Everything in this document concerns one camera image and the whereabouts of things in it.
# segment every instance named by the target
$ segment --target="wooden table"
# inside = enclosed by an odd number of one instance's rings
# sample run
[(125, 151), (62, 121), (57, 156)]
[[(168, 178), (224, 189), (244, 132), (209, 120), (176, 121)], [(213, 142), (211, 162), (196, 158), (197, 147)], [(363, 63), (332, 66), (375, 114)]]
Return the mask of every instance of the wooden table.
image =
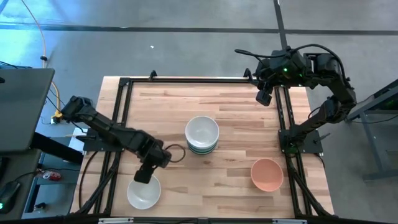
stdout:
[[(109, 118), (112, 117), (119, 78), (104, 77), (99, 93), (96, 109)], [(280, 127), (275, 98), (265, 107), (256, 102), (256, 93), (257, 88), (248, 84), (135, 83), (127, 127), (143, 129), (165, 141), (165, 146), (173, 143), (187, 146), (185, 125), (194, 116), (205, 115), (218, 123), (220, 140), (217, 149), (209, 155), (199, 156), (187, 149), (182, 162), (156, 169), (154, 175), (160, 180), (162, 194), (157, 204), (148, 210), (135, 209), (127, 201), (127, 186), (141, 164), (134, 154), (123, 152), (112, 216), (294, 217), (285, 158), (277, 139)], [(305, 88), (291, 88), (290, 97), (295, 121), (302, 123), (310, 112)], [(170, 151), (174, 159), (182, 155), (180, 149)], [(82, 169), (88, 157), (85, 156)], [(88, 168), (83, 183), (83, 203), (98, 185), (103, 157), (104, 153), (99, 152)], [(285, 177), (279, 190), (263, 192), (252, 183), (250, 168), (260, 158), (271, 158), (282, 167)], [(304, 154), (303, 164), (309, 189), (324, 208), (333, 213), (321, 161), (312, 154)], [(78, 209), (78, 187), (71, 212)], [(107, 192), (108, 189), (104, 191), (101, 211), (106, 204)], [(304, 211), (300, 190), (298, 197)]]

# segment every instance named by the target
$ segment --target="black desk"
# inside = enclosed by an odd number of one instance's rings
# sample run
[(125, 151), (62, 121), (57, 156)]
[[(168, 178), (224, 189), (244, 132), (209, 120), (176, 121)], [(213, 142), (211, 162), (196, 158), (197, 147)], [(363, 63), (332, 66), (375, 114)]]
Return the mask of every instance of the black desk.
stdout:
[[(37, 168), (42, 152), (76, 164), (83, 155), (63, 144), (35, 133), (37, 122), (51, 85), (54, 69), (7, 69), (0, 70), (0, 156), (9, 157), (0, 187), (18, 176)], [(18, 179), (21, 187), (16, 204), (0, 220), (20, 219), (31, 191), (34, 175)]]

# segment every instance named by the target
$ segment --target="gray floor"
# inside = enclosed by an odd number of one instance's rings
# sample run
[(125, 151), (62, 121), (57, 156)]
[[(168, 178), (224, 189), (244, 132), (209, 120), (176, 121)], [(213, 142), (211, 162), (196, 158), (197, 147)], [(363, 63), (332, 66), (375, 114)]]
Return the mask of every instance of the gray floor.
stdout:
[[(273, 0), (26, 0), (43, 24), (117, 27), (196, 27), (277, 29)], [(286, 29), (398, 30), (394, 0), (280, 0)], [(32, 23), (18, 0), (10, 0), (0, 22)], [(56, 70), (61, 99), (72, 95), (98, 98), (105, 75), (199, 75), (240, 77), (253, 58), (237, 55), (235, 48), (269, 54), (280, 49), (279, 34), (181, 32), (45, 31), (49, 67)], [(0, 30), (0, 60), (40, 67), (42, 42), (36, 30)], [(288, 35), (288, 44), (323, 44), (343, 60), (358, 101), (394, 81), (396, 35)], [(318, 87), (308, 92), (311, 108), (330, 92)], [(45, 105), (49, 121), (54, 108)], [(377, 124), (375, 129), (394, 123)], [(38, 132), (64, 136), (73, 126), (44, 125)], [(326, 176), (335, 213), (345, 218), (397, 223), (398, 179), (364, 183), (361, 176), (375, 171), (360, 124), (327, 124), (321, 133)]]

